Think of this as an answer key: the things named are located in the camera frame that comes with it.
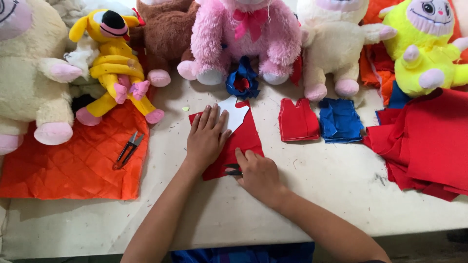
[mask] pink ribbon bow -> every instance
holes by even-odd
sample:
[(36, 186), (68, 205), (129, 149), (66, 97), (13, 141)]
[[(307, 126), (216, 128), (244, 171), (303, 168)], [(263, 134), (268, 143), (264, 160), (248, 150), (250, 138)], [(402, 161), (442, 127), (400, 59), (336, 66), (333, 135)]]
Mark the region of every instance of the pink ribbon bow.
[(238, 9), (234, 11), (233, 18), (241, 23), (235, 28), (235, 40), (239, 40), (242, 36), (250, 31), (250, 39), (255, 43), (262, 35), (261, 25), (265, 24), (268, 19), (268, 11), (263, 8), (254, 11), (253, 13), (242, 12)]

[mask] orange quilted fabric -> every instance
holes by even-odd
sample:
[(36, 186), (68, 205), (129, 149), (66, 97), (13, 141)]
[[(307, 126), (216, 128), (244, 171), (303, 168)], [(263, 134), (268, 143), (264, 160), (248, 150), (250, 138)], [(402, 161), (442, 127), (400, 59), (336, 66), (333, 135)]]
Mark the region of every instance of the orange quilted fabric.
[[(401, 2), (403, 2), (403, 0), (371, 0), (367, 13), (363, 19), (364, 24), (382, 23), (382, 19), (379, 18), (379, 12), (386, 7), (394, 6)], [(455, 10), (452, 0), (449, 0), (449, 2), (452, 5), (452, 9)], [(459, 37), (461, 37), (460, 24), (458, 22), (457, 14), (455, 13), (455, 28), (450, 42)], [(359, 60), (361, 80), (366, 85), (374, 85), (380, 88), (384, 105), (388, 105), (388, 100), (390, 99), (393, 90), (395, 74), (390, 71), (374, 70), (371, 65), (372, 61), (369, 61), (371, 52), (371, 46), (364, 47), (362, 51), (361, 59)], [(461, 60), (458, 63), (468, 63), (468, 50), (465, 50), (461, 54)]]
[[(61, 145), (47, 146), (36, 141), (35, 127), (31, 123), (20, 148), (5, 156), (0, 197), (121, 200), (138, 197), (149, 128), (145, 117), (129, 100), (104, 115), (97, 126), (75, 121), (72, 138)], [(113, 170), (112, 165), (137, 130), (145, 134), (143, 141), (122, 169)]]

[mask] scissors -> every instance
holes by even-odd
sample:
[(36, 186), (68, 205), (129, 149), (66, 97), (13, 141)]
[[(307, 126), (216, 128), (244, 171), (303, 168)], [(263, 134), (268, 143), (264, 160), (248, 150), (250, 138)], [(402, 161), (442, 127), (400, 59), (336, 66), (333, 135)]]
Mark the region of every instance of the scissors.
[(229, 172), (224, 172), (225, 175), (234, 175), (234, 176), (240, 175), (240, 176), (242, 176), (242, 172), (239, 170), (240, 166), (239, 166), (238, 163), (225, 164), (224, 167), (234, 169), (234, 170), (229, 171)]
[(136, 131), (128, 140), (124, 149), (120, 153), (120, 156), (117, 158), (117, 161), (114, 163), (114, 166), (112, 166), (114, 170), (121, 169), (128, 162), (128, 159), (130, 159), (130, 156), (137, 149), (138, 145), (140, 145), (140, 142), (143, 140), (143, 136), (145, 134), (143, 133), (140, 137), (138, 137), (138, 139), (136, 139), (137, 134), (138, 134), (138, 131)]

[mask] plush toy ear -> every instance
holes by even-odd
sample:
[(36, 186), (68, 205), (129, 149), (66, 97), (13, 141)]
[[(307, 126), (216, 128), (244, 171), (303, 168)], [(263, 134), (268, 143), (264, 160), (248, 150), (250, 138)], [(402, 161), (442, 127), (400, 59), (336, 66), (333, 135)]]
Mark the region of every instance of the plush toy ear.
[(132, 15), (123, 15), (122, 18), (125, 20), (129, 28), (134, 28), (140, 25), (138, 18)]
[(84, 16), (72, 26), (70, 33), (68, 33), (68, 38), (73, 42), (78, 42), (83, 34), (85, 33), (86, 27), (88, 26), (88, 17)]
[(384, 19), (385, 16), (386, 16), (388, 13), (390, 13), (390, 11), (392, 11), (393, 8), (395, 8), (395, 7), (396, 7), (396, 6), (392, 6), (392, 7), (387, 7), (387, 8), (382, 9), (382, 10), (380, 11), (380, 13), (379, 13), (379, 18), (380, 18), (380, 19)]

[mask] person's left hand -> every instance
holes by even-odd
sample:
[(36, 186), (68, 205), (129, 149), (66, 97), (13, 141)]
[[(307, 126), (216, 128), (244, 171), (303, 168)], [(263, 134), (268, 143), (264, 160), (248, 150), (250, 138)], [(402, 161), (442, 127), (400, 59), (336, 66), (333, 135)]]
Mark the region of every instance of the person's left hand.
[(221, 136), (219, 135), (227, 121), (228, 112), (224, 110), (216, 123), (218, 114), (219, 106), (217, 104), (213, 105), (213, 108), (207, 105), (202, 116), (199, 114), (195, 116), (187, 139), (185, 160), (191, 166), (199, 168), (201, 172), (216, 161), (227, 138), (231, 135), (231, 130), (226, 130)]

